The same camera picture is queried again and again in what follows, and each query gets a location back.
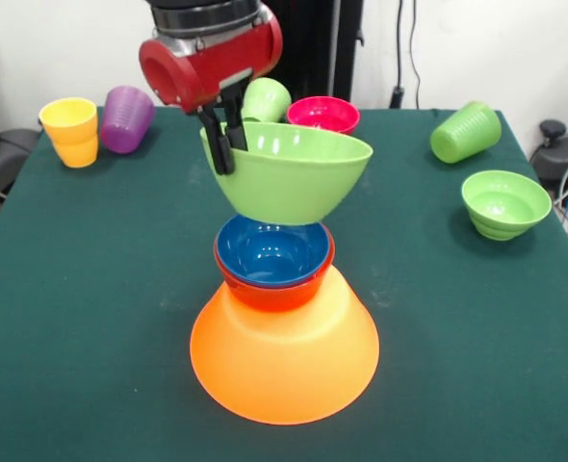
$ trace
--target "green bowl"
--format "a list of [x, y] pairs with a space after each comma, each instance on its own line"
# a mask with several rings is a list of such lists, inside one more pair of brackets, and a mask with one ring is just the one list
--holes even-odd
[[205, 130], [207, 161], [237, 213], [258, 221], [302, 225], [321, 221], [352, 190], [374, 150], [328, 130], [244, 122], [247, 151], [233, 149], [235, 171], [217, 175]]
[[512, 171], [475, 173], [461, 194], [477, 231], [494, 241], [524, 234], [552, 210], [552, 199], [538, 183]]

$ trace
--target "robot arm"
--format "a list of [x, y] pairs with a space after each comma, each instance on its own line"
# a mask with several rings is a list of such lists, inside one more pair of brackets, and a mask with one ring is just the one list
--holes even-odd
[[[196, 115], [217, 174], [234, 171], [231, 148], [247, 149], [241, 109], [247, 84], [282, 54], [277, 19], [259, 0], [148, 0], [156, 26], [139, 59], [160, 100]], [[222, 133], [215, 108], [222, 107]]]

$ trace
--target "green cup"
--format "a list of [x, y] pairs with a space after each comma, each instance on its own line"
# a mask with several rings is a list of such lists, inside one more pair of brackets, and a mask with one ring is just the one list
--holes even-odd
[[247, 86], [242, 118], [250, 122], [279, 122], [292, 102], [286, 87], [277, 80], [261, 77]]
[[434, 130], [431, 150], [442, 162], [454, 164], [493, 146], [502, 134], [496, 112], [484, 103], [472, 101]]
[[302, 225], [321, 221], [348, 195], [374, 154], [372, 147], [329, 130], [245, 122], [247, 151], [233, 149], [235, 171], [217, 175], [205, 135], [205, 155], [238, 214]]

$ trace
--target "white wall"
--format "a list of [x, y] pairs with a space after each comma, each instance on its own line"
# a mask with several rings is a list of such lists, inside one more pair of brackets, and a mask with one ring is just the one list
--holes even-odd
[[[365, 48], [357, 48], [353, 101], [388, 106], [397, 80], [397, 0], [365, 0]], [[412, 1], [405, 0], [404, 107], [414, 105], [408, 55]], [[418, 0], [415, 63], [422, 108], [458, 108], [471, 99], [504, 111], [529, 154], [538, 123], [568, 126], [568, 0]]]
[[142, 0], [0, 0], [0, 129], [36, 128], [60, 97], [103, 104], [124, 84], [151, 95], [139, 47], [152, 30]]
[[[414, 52], [423, 108], [484, 100], [505, 112], [526, 150], [543, 118], [568, 123], [568, 0], [418, 2]], [[358, 48], [353, 100], [386, 107], [396, 77], [397, 1], [365, 4], [366, 47]], [[142, 0], [0, 0], [0, 128], [37, 126], [39, 108], [59, 97], [102, 104], [120, 84], [150, 93], [138, 50], [152, 28]], [[414, 80], [407, 55], [403, 61], [404, 107], [411, 107]]]

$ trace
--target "yellow cup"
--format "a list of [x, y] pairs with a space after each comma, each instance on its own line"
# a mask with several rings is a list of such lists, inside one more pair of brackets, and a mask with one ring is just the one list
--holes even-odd
[[93, 164], [98, 154], [96, 105], [84, 98], [52, 101], [40, 110], [40, 122], [67, 167]]

